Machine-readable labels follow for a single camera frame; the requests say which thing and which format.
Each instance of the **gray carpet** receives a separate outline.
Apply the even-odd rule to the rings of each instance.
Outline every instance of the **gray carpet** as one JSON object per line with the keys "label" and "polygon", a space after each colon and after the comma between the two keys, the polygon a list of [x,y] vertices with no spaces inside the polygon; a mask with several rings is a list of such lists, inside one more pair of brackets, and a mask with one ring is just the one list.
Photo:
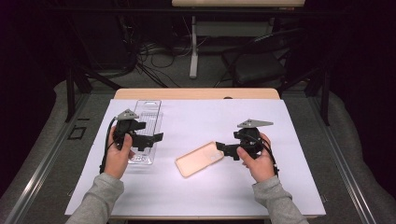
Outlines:
{"label": "gray carpet", "polygon": [[[164,56],[159,62],[169,63],[165,60],[167,59]],[[190,57],[179,57],[161,71],[181,87],[212,87],[224,72],[224,67],[218,56],[203,56],[200,58],[198,78],[190,79],[188,76]],[[166,85],[175,87],[164,74],[158,74],[158,76]],[[158,88],[158,85],[139,70],[113,80],[125,87]],[[92,85],[94,86],[92,94],[86,97],[78,94],[80,99],[86,99],[86,104],[78,112],[74,122],[69,124],[71,130],[60,144],[60,153],[53,161],[52,168],[32,204],[27,205],[26,214],[21,215],[21,223],[64,223],[67,220],[64,210],[70,200],[68,193],[78,182],[108,102],[114,95],[114,91],[98,81],[92,80]],[[230,83],[227,82],[221,84],[224,87],[229,85]],[[0,200],[1,223],[7,219],[35,169],[52,149],[54,139],[62,131],[67,111],[64,83],[61,83],[56,91],[57,103],[46,127],[11,187]],[[320,121],[316,116],[317,109],[311,103],[313,99],[305,98],[298,91],[286,92],[283,98],[318,191],[327,199],[324,203],[327,215],[311,219],[310,223],[362,223],[345,181],[334,162],[331,153],[332,146],[320,126]],[[362,162],[359,138],[353,123],[342,102],[333,95],[330,104],[330,122],[331,131],[343,150],[353,175],[361,184],[363,194],[367,196],[367,202],[370,204],[377,223],[396,223],[394,212],[392,213],[396,211],[395,202],[376,184],[367,166]]]}

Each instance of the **black chair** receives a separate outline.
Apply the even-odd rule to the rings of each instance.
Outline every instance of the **black chair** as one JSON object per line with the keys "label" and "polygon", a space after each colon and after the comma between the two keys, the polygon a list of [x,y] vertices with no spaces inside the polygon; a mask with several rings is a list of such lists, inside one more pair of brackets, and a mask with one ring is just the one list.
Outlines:
{"label": "black chair", "polygon": [[215,87],[231,79],[233,87],[272,87],[281,90],[287,75],[282,59],[287,59],[306,37],[306,30],[298,28],[256,37],[244,46],[224,50],[221,59],[227,71]]}

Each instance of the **gray sleeve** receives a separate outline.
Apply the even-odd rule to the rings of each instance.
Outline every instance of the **gray sleeve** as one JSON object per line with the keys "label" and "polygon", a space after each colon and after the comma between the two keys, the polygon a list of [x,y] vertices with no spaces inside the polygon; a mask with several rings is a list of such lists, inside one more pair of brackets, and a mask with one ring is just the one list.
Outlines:
{"label": "gray sleeve", "polygon": [[107,223],[114,203],[123,191],[122,181],[105,173],[98,175],[66,223]]}
{"label": "gray sleeve", "polygon": [[256,202],[268,209],[273,224],[308,223],[277,176],[253,185]]}

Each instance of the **phone case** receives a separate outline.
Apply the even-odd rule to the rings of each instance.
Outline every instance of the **phone case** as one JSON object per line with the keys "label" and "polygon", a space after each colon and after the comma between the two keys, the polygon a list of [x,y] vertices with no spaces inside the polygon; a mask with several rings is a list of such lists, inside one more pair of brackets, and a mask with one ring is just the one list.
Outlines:
{"label": "phone case", "polygon": [[216,143],[210,142],[177,158],[176,165],[181,175],[188,177],[223,157],[224,153],[216,148]]}

